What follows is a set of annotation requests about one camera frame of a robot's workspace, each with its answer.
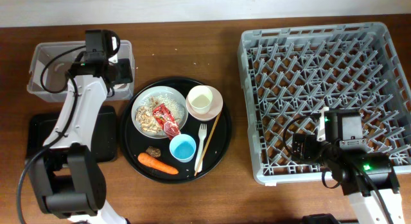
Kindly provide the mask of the red snack wrapper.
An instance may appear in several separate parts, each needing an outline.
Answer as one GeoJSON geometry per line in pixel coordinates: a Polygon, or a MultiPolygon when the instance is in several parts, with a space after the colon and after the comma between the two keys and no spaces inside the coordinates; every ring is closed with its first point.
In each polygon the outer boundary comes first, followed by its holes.
{"type": "Polygon", "coordinates": [[[173,114],[164,104],[156,107],[152,111],[152,115],[170,140],[180,135],[178,122],[176,122],[173,114]]]}

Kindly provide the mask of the cream cup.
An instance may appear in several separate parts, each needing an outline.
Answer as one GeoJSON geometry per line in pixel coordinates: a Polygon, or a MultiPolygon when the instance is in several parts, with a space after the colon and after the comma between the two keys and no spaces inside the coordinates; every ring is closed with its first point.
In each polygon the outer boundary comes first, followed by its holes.
{"type": "Polygon", "coordinates": [[[204,85],[193,87],[188,93],[188,101],[191,108],[198,114],[206,114],[211,108],[213,93],[204,85]]]}

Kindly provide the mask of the blue cup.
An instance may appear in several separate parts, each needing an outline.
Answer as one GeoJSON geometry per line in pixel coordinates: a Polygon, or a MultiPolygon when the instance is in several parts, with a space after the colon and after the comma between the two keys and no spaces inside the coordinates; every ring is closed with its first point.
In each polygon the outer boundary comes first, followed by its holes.
{"type": "Polygon", "coordinates": [[[197,144],[192,136],[179,134],[175,136],[169,145],[171,155],[182,163],[191,161],[197,150],[197,144]]]}

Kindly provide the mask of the pink bowl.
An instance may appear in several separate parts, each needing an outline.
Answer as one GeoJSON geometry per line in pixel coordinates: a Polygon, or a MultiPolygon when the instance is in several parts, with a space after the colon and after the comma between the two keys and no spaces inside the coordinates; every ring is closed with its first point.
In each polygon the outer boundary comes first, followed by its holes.
{"type": "Polygon", "coordinates": [[[211,103],[211,108],[208,113],[206,114],[198,114],[196,113],[190,106],[189,101],[188,101],[188,96],[186,97],[186,108],[188,112],[197,120],[199,121],[209,121],[214,119],[222,110],[223,107],[223,98],[222,95],[218,90],[216,90],[212,86],[208,86],[211,89],[211,92],[213,93],[213,100],[211,103]]]}

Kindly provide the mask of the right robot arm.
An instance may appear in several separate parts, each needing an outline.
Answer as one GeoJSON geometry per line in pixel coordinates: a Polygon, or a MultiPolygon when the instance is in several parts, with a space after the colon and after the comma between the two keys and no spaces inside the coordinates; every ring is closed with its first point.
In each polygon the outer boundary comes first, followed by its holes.
{"type": "Polygon", "coordinates": [[[404,223],[394,167],[388,155],[367,151],[359,111],[325,107],[308,117],[319,122],[317,133],[292,135],[292,160],[330,172],[359,223],[404,223]]]}

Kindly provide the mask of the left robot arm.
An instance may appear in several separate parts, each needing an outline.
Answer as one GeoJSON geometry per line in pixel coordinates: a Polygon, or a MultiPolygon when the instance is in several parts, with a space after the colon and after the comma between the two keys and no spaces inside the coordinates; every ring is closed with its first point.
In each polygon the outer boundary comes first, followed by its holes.
{"type": "Polygon", "coordinates": [[[128,223],[107,201],[107,186],[91,153],[98,112],[114,86],[133,81],[127,58],[111,62],[121,40],[110,30],[87,30],[85,44],[66,71],[67,92],[54,130],[26,162],[17,186],[16,206],[24,223],[22,185],[29,177],[40,210],[73,223],[128,223]]]}

